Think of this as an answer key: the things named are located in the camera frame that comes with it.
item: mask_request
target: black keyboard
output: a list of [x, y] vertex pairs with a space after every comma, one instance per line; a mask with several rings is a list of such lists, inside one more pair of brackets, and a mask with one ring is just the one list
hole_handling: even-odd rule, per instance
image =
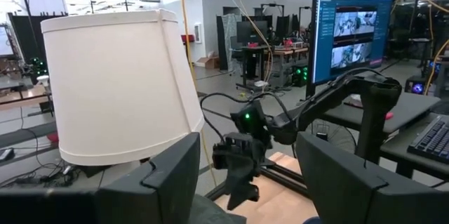
[[438, 116], [408, 146], [407, 151], [449, 164], [449, 118]]

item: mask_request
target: white lamp shade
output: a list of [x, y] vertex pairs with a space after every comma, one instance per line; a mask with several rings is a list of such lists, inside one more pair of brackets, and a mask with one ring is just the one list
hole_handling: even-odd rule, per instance
[[131, 162], [201, 130], [174, 13], [82, 15], [41, 26], [64, 160]]

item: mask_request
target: floor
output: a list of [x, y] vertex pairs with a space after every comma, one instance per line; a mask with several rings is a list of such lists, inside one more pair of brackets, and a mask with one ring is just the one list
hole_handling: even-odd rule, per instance
[[[408, 62], [400, 62], [394, 65], [393, 67], [388, 68], [383, 73], [399, 80], [402, 84], [404, 84], [406, 82], [406, 79], [410, 75], [419, 73], [419, 70], [416, 68], [418, 63], [419, 63], [418, 61], [412, 60]], [[207, 70], [201, 67], [195, 67], [195, 72], [197, 78], [196, 80], [196, 85], [198, 88], [197, 91], [204, 93], [221, 92], [237, 98], [242, 97], [241, 95], [242, 91], [236, 90], [235, 87], [236, 81], [240, 81], [240, 77], [237, 76], [236, 74], [230, 76], [226, 72], [220, 72], [218, 70]], [[298, 101], [300, 101], [300, 99], [305, 97], [305, 87], [293, 88], [291, 91], [280, 93], [280, 95], [281, 95], [280, 99], [284, 102], [287, 109], [293, 109], [298, 103]], [[207, 116], [207, 118], [210, 119], [213, 125], [217, 126], [218, 130], [221, 133], [229, 133], [235, 131], [236, 129], [232, 121], [226, 119], [225, 117], [228, 116], [229, 111], [234, 109], [236, 106], [237, 106], [236, 103], [226, 98], [211, 97], [204, 102], [204, 107], [212, 112], [205, 112], [205, 115]], [[273, 98], [264, 98], [262, 100], [262, 106], [266, 114], [276, 115], [281, 112], [281, 108]], [[36, 112], [37, 110], [39, 110], [38, 107], [24, 107], [22, 109], [22, 114], [25, 116], [23, 119], [24, 128], [54, 120], [54, 118], [52, 118], [49, 114], [26, 117], [26, 114]], [[8, 133], [19, 129], [22, 123], [20, 115], [21, 115], [20, 109], [1, 111], [0, 133]], [[226, 171], [218, 171], [212, 169], [215, 178], [212, 177], [211, 172], [208, 168], [209, 161], [212, 155], [212, 147], [215, 143], [218, 142], [219, 138], [209, 126], [205, 125], [203, 129], [204, 129], [204, 140], [206, 149], [202, 149], [201, 153], [201, 166], [200, 166], [201, 175], [199, 176], [196, 190], [197, 193], [200, 195], [204, 195], [205, 193], [211, 191], [215, 187], [215, 184], [223, 182], [227, 174]], [[317, 131], [327, 131], [328, 135], [330, 136], [330, 141], [333, 142], [333, 144], [348, 151], [353, 151], [354, 149], [351, 134], [355, 137], [355, 139], [358, 138], [358, 132], [347, 131], [344, 128], [341, 128], [339, 126], [330, 123], [326, 123], [325, 121], [316, 121], [314, 123], [314, 132]], [[45, 144], [48, 144], [48, 140], [46, 138], [40, 138], [39, 145], [42, 146]], [[21, 143], [19, 147], [36, 147], [36, 142], [35, 140], [31, 140], [25, 143]], [[282, 152], [285, 154], [292, 155], [292, 150], [290, 146], [280, 145], [278, 143], [274, 143], [274, 149], [268, 151], [267, 156], [270, 156], [275, 152]], [[47, 162], [58, 163], [60, 161], [60, 155], [57, 150], [40, 154], [38, 158], [41, 163]], [[392, 171], [394, 171], [394, 169], [396, 168], [396, 163], [386, 159], [382, 159], [380, 165]], [[10, 178], [11, 176], [15, 176], [20, 173], [24, 173], [26, 171], [35, 169], [38, 166], [39, 165], [37, 164], [35, 158], [29, 158], [21, 162], [16, 162], [14, 164], [2, 166], [0, 167], [0, 182], [7, 178]], [[49, 173], [50, 171], [43, 169], [40, 172], [46, 174]], [[111, 181], [113, 181], [114, 178], [116, 177], [113, 173], [116, 172], [120, 172], [120, 167], [114, 170], [108, 170], [105, 173], [105, 179], [103, 180], [102, 185], [106, 185]], [[433, 178], [418, 171], [414, 173], [413, 179], [426, 185], [433, 185], [440, 181], [437, 178]], [[98, 185], [99, 182], [100, 176], [94, 176], [90, 178], [88, 182], [80, 182], [78, 186], [79, 187], [96, 186]], [[441, 188], [449, 190], [449, 185], [444, 185]]]

